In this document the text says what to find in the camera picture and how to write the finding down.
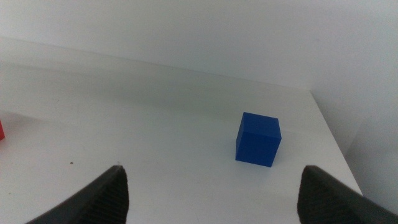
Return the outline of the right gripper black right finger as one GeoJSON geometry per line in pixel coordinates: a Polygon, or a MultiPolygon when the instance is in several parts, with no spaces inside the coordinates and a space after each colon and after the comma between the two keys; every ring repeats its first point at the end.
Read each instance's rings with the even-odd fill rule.
{"type": "Polygon", "coordinates": [[[301,223],[397,223],[397,215],[317,166],[305,166],[298,193],[301,223]]]}

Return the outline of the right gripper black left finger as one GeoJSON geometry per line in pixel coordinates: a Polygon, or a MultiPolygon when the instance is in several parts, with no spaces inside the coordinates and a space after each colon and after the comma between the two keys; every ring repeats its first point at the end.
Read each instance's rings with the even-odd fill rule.
{"type": "Polygon", "coordinates": [[[125,224],[129,210],[129,191],[124,167],[110,167],[86,187],[51,210],[30,221],[52,223],[125,224]]]}

